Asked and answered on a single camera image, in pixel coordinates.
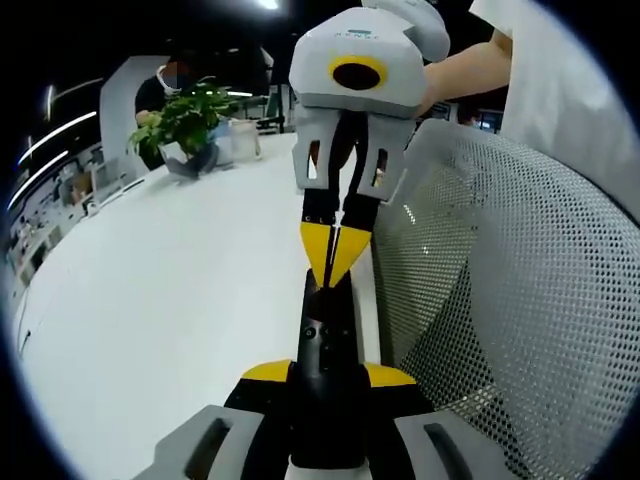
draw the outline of person's arm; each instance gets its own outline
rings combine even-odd
[[[512,40],[495,30],[491,40],[424,67],[428,90],[418,115],[434,103],[495,90],[509,84]]]

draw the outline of yellow ring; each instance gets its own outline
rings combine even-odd
[[[364,55],[345,55],[342,57],[334,58],[329,64],[329,76],[331,77],[332,80],[333,80],[333,72],[335,71],[335,69],[347,63],[356,63],[359,65],[365,65],[373,69],[378,74],[378,76],[380,77],[380,81],[375,87],[371,87],[372,89],[381,87],[387,81],[386,65],[382,63],[380,60],[376,60],[373,57],[366,57]]]

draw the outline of potted plant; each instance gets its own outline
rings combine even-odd
[[[197,176],[198,171],[215,165],[217,148],[209,133],[232,106],[225,91],[198,83],[170,98],[160,112],[151,112],[129,141],[136,151],[143,147],[156,154],[176,142],[188,159],[186,168],[192,173],[189,176]]]

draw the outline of person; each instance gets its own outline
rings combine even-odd
[[[187,55],[174,55],[155,75],[145,80],[136,94],[136,122],[143,125],[152,112],[160,112],[167,99],[197,81]]]
[[[587,49],[533,0],[475,0],[471,12],[493,36],[425,67],[418,113],[509,85],[500,134],[577,171],[640,221],[640,142]]]

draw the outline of robotic arm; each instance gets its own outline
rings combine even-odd
[[[363,5],[308,32],[291,65],[300,231],[311,263],[297,359],[246,372],[224,407],[206,407],[158,443],[153,465],[135,480],[513,479],[497,444],[434,412],[410,376],[358,357],[349,269],[404,170],[412,117],[429,88],[422,59],[449,50],[442,19],[425,1]],[[338,226],[339,173],[354,148]]]
[[[300,101],[293,149],[296,181],[305,190],[300,232],[321,287],[334,288],[369,243],[380,202],[398,186],[413,116],[428,88],[422,59],[440,61],[449,52],[444,23],[429,3],[362,3],[307,32],[289,75]],[[339,170],[353,148],[356,168],[337,227]],[[379,169],[385,175],[376,182]]]

